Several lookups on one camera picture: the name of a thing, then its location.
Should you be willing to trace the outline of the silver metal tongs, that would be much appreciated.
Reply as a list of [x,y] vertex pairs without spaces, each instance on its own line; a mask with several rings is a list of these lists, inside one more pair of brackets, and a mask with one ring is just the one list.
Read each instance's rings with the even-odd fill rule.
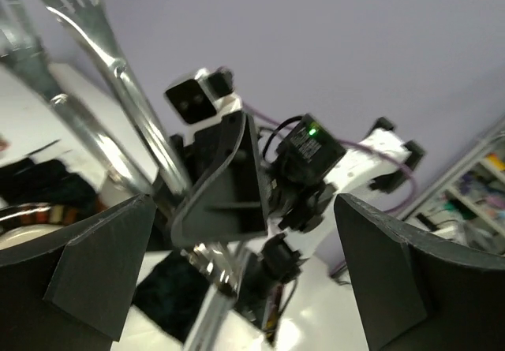
[[[118,45],[103,0],[41,1],[93,61],[150,152],[166,189],[154,199],[170,220],[163,229],[163,235],[170,236],[176,210],[187,207],[193,184]],[[212,350],[233,306],[232,300],[221,293],[238,291],[241,270],[228,247],[220,243],[196,244],[182,250],[181,255],[206,273],[213,284],[185,349]]]

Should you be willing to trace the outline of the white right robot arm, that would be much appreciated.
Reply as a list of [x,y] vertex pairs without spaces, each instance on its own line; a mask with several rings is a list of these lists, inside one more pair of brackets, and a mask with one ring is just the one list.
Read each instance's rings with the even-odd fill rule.
[[196,182],[168,225],[174,244],[263,330],[281,315],[282,287],[331,232],[335,199],[393,192],[424,155],[386,118],[356,144],[335,139],[310,114],[285,126],[272,162],[243,110],[198,131],[190,148]]

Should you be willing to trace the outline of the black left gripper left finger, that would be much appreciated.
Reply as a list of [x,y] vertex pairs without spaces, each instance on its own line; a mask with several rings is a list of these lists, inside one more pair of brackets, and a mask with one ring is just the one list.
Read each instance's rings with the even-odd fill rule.
[[1,252],[3,350],[108,350],[120,339],[156,205],[132,197]]

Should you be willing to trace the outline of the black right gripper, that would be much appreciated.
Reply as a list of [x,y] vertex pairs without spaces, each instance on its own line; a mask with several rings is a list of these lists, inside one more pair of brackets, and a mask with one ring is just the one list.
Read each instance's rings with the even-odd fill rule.
[[177,209],[170,236],[174,245],[248,241],[267,234],[267,221],[302,233],[314,230],[335,188],[324,178],[346,149],[310,114],[277,147],[274,162],[260,155],[250,115],[233,112],[195,133],[185,148],[196,183]]

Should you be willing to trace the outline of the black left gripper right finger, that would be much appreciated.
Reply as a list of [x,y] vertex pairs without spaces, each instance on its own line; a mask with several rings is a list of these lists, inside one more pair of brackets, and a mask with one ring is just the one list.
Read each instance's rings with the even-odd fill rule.
[[334,213],[370,350],[502,350],[504,258],[345,193]]

